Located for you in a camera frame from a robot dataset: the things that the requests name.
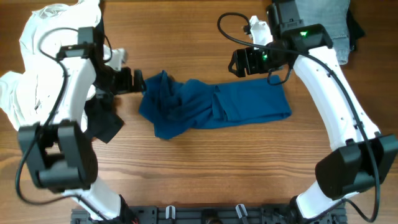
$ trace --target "cable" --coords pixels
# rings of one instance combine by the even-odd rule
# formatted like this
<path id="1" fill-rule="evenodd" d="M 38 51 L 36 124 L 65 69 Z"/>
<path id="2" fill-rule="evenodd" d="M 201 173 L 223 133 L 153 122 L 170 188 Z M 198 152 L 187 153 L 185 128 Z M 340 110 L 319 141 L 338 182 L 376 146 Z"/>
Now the cable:
<path id="1" fill-rule="evenodd" d="M 96 212 L 96 214 L 97 214 L 100 218 L 102 218 L 106 223 L 109 223 L 109 220 L 107 220 L 99 211 L 96 211 L 96 210 L 93 208 L 93 206 L 91 206 L 88 202 L 86 202 L 80 195 L 66 195 L 66 196 L 57 197 L 57 198 L 54 198 L 54 199 L 51 199 L 51 200 L 48 200 L 48 201 L 35 202 L 35 201 L 32 201 L 32 200 L 29 200 L 29 199 L 25 198 L 24 195 L 23 195 L 22 192 L 21 192 L 21 173 L 22 173 L 22 168 L 24 167 L 25 161 L 26 161 L 26 159 L 28 158 L 28 156 L 29 156 L 31 150 L 33 149 L 34 144 L 37 143 L 37 142 L 39 141 L 40 136 L 41 136 L 41 135 L 43 134 L 43 132 L 44 132 L 44 129 L 50 124 L 51 120 L 53 120 L 54 116 L 56 115 L 57 110 L 58 110 L 58 107 L 59 107 L 59 104 L 60 104 L 60 102 L 61 102 L 61 100 L 62 100 L 62 96 L 63 96 L 63 94 L 65 93 L 65 89 L 66 89 L 67 83 L 68 83 L 68 77 L 69 77 L 69 75 L 68 75 L 68 71 L 67 71 L 67 68 L 65 67 L 65 65 L 64 65 L 61 61 L 58 61 L 55 57 L 53 57 L 53 56 L 51 56 L 51 55 L 45 53 L 45 52 L 42 50 L 42 44 L 43 44 L 43 41 L 45 40 L 45 38 L 47 38 L 50 34 L 52 34 L 52 33 L 55 32 L 55 31 L 58 31 L 58 30 L 72 30 L 72 31 L 78 32 L 76 29 L 69 28 L 69 27 L 56 28 L 56 29 L 53 29 L 53 30 L 50 30 L 50 31 L 46 32 L 46 33 L 40 38 L 40 40 L 39 40 L 39 43 L 38 43 L 39 51 L 40 51 L 43 55 L 45 55 L 46 57 L 48 57 L 48 58 L 54 60 L 55 62 L 57 62 L 57 63 L 61 66 L 61 68 L 62 68 L 62 70 L 63 70 L 63 76 L 62 76 L 62 77 L 63 77 L 63 82 L 62 82 L 62 86 L 61 86 L 60 92 L 59 92 L 59 94 L 58 94 L 58 96 L 57 96 L 57 99 L 55 100 L 54 106 L 53 106 L 53 108 L 51 109 L 51 112 L 50 112 L 50 114 L 49 114 L 49 117 L 47 118 L 47 120 L 45 121 L 45 123 L 43 124 L 43 126 L 37 131 L 37 133 L 36 133 L 36 135 L 34 136 L 34 138 L 33 138 L 32 142 L 31 142 L 31 144 L 30 144 L 28 150 L 26 150 L 26 152 L 22 155 L 22 159 L 21 159 L 21 161 L 19 162 L 19 166 L 18 166 L 18 170 L 17 170 L 17 173 L 16 173 L 16 178 L 15 178 L 16 192 L 17 192 L 18 197 L 19 197 L 23 202 L 28 203 L 28 204 L 30 204 L 30 205 L 48 205 L 48 204 L 50 204 L 50 203 L 58 202 L 58 201 L 60 201 L 60 200 L 66 199 L 66 198 L 75 197 L 75 198 L 78 199 L 78 201 L 83 202 L 91 211 Z"/>
<path id="2" fill-rule="evenodd" d="M 105 34 L 104 34 L 104 36 L 105 36 L 105 39 L 106 39 L 106 41 L 107 41 L 107 43 L 109 45 L 109 49 L 111 49 L 111 56 L 109 57 L 109 59 L 104 60 L 104 63 L 106 63 L 106 62 L 110 62 L 111 59 L 112 59 L 112 46 L 111 46 L 111 42 L 109 41 L 108 37 Z"/>
<path id="3" fill-rule="evenodd" d="M 234 37 L 231 37 L 231 36 L 228 35 L 226 32 L 224 32 L 224 31 L 222 30 L 222 28 L 221 28 L 221 20 L 222 20 L 224 17 L 226 17 L 226 16 L 239 16 L 239 17 L 242 17 L 243 19 L 245 19 L 246 22 L 247 22 L 249 25 L 250 25 L 250 23 L 249 23 L 248 18 L 247 18 L 245 15 L 243 15 L 243 14 L 241 14 L 241 13 L 238 13 L 238 12 L 227 12 L 227 13 L 222 14 L 222 15 L 218 18 L 218 20 L 217 20 L 217 28 L 218 28 L 219 32 L 220 32 L 223 36 L 225 36 L 227 39 L 232 40 L 232 41 L 235 42 L 235 43 L 248 46 L 248 47 L 257 47 L 257 48 L 259 48 L 259 49 L 265 49 L 265 50 L 276 50 L 276 51 L 279 51 L 279 52 L 285 52 L 285 53 L 288 53 L 288 54 L 295 54 L 295 55 L 301 55 L 301 56 L 307 57 L 307 58 L 309 58 L 309 59 L 315 61 L 316 63 L 318 63 L 320 66 L 322 66 L 322 67 L 329 73 L 329 75 L 335 80 L 336 84 L 339 86 L 339 88 L 340 88 L 341 91 L 343 92 L 344 97 L 346 98 L 346 101 L 347 101 L 347 103 L 348 103 L 348 105 L 349 105 L 349 108 L 350 108 L 351 112 L 353 113 L 354 120 L 355 120 L 355 122 L 356 122 L 356 124 L 357 124 L 357 126 L 358 126 L 359 132 L 361 133 L 361 135 L 362 135 L 362 137 L 363 137 L 363 139 L 364 139 L 364 143 L 365 143 L 365 145 L 366 145 L 366 149 L 367 149 L 367 151 L 368 151 L 368 154 L 369 154 L 369 157 L 370 157 L 370 161 L 371 161 L 371 165 L 372 165 L 373 176 L 374 176 L 374 186 L 375 186 L 374 207 L 373 207 L 373 213 L 372 213 L 371 218 L 368 218 L 368 217 L 359 209 L 359 207 L 358 207 L 357 205 L 355 205 L 355 203 L 352 202 L 351 200 L 349 200 L 349 199 L 347 199 L 347 198 L 343 198 L 343 199 L 341 199 L 341 201 L 342 201 L 342 202 L 348 202 L 350 205 L 352 205 L 352 206 L 354 207 L 354 209 L 358 212 L 358 214 L 359 214 L 365 221 L 367 221 L 367 222 L 369 222 L 369 223 L 374 222 L 374 221 L 376 220 L 376 218 L 377 218 L 378 213 L 379 213 L 379 207 L 380 207 L 380 194 L 381 194 L 381 193 L 380 193 L 379 171 L 378 171 L 378 169 L 377 169 L 376 159 L 374 158 L 374 154 L 373 154 L 373 152 L 372 152 L 371 145 L 370 145 L 370 143 L 369 143 L 369 139 L 368 139 L 368 137 L 367 137 L 367 135 L 366 135 L 366 133 L 365 133 L 365 130 L 364 130 L 363 125 L 362 125 L 362 122 L 361 122 L 361 120 L 360 120 L 360 118 L 359 118 L 359 116 L 358 116 L 358 113 L 357 113 L 357 111 L 356 111 L 356 109 L 355 109 L 355 106 L 354 106 L 354 104 L 353 104 L 351 98 L 349 97 L 349 94 L 348 94 L 346 88 L 344 87 L 344 85 L 342 84 L 342 82 L 339 80 L 339 78 L 337 77 L 336 73 L 335 73 L 332 69 L 330 69 L 327 65 L 325 65 L 321 60 L 317 59 L 316 57 L 314 57 L 314 56 L 312 56 L 312 55 L 310 55 L 310 54 L 303 53 L 303 52 L 299 52 L 299 51 L 296 51 L 296 50 L 276 49 L 276 48 L 273 48 L 273 47 L 266 47 L 266 46 L 263 46 L 263 45 L 252 44 L 252 43 L 245 42 L 245 41 L 242 41 L 242 40 L 238 40 L 238 39 L 236 39 L 236 38 L 234 38 Z"/>

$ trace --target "blue cloth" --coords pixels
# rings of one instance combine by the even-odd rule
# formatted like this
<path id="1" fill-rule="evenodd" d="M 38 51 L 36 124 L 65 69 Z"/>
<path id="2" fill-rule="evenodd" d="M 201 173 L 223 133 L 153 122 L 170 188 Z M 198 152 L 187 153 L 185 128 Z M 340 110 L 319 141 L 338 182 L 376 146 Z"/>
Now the blue cloth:
<path id="1" fill-rule="evenodd" d="M 271 82 L 279 82 L 273 76 Z M 189 128 L 213 129 L 264 123 L 292 114 L 282 85 L 265 79 L 207 85 L 173 81 L 165 71 L 146 80 L 139 113 L 154 124 L 155 136 L 171 139 Z"/>

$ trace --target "folded blue cloth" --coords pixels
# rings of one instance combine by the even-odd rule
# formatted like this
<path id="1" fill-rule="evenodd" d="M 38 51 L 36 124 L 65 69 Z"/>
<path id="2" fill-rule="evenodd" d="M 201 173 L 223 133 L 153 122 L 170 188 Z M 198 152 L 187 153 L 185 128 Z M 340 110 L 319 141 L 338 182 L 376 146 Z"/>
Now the folded blue cloth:
<path id="1" fill-rule="evenodd" d="M 279 82 L 273 76 L 271 82 Z M 265 79 L 207 85 L 173 81 L 165 71 L 146 80 L 139 113 L 154 124 L 155 136 L 171 139 L 189 128 L 212 129 L 264 123 L 292 114 L 282 85 Z"/>

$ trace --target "blue towel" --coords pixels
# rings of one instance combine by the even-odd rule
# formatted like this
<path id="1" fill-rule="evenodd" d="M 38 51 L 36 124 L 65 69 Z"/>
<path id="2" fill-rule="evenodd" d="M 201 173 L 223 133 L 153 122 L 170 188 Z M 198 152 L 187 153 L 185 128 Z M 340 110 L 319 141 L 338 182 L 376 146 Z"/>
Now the blue towel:
<path id="1" fill-rule="evenodd" d="M 271 82 L 279 82 L 274 75 Z M 171 139 L 189 128 L 213 129 L 264 123 L 292 114 L 282 85 L 265 79 L 207 85 L 173 81 L 165 71 L 146 80 L 139 113 L 155 126 L 155 136 Z"/>

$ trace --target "wooden tabletop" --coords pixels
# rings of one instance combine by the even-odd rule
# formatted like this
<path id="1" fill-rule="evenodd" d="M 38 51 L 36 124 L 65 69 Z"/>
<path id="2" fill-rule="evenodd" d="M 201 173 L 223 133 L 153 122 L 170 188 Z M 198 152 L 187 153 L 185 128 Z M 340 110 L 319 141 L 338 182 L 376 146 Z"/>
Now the wooden tabletop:
<path id="1" fill-rule="evenodd" d="M 270 1 L 133 1 L 108 2 L 106 34 L 113 48 L 129 53 L 127 66 L 149 78 L 166 70 L 176 80 L 206 83 L 238 80 L 227 70 L 231 54 L 243 46 L 216 28 L 219 15 L 242 12 L 265 20 Z M 0 74 L 24 72 L 19 37 L 31 11 L 44 3 L 0 4 Z M 366 31 L 358 51 L 343 71 L 362 107 L 384 134 L 398 134 L 398 1 L 352 0 L 355 18 Z M 244 21 L 226 18 L 231 35 Z M 249 78 L 262 78 L 253 75 Z M 322 119 L 303 83 L 293 75 L 284 85 L 293 115 L 283 121 L 213 130 L 191 129 L 170 141 L 154 136 L 152 123 L 139 115 L 141 94 L 118 97 L 118 115 L 126 125 L 109 143 L 93 142 L 99 176 L 129 205 L 260 205 L 287 203 L 314 181 L 315 164 L 331 150 Z M 71 200 L 44 207 L 22 203 L 14 190 L 21 151 L 17 133 L 0 113 L 0 224 L 69 223 Z M 397 223 L 398 163 L 382 185 L 377 223 Z M 36 200 L 52 198 L 36 190 L 27 169 L 22 190 Z M 370 215 L 373 189 L 354 201 Z M 364 223 L 348 207 L 350 223 Z"/>

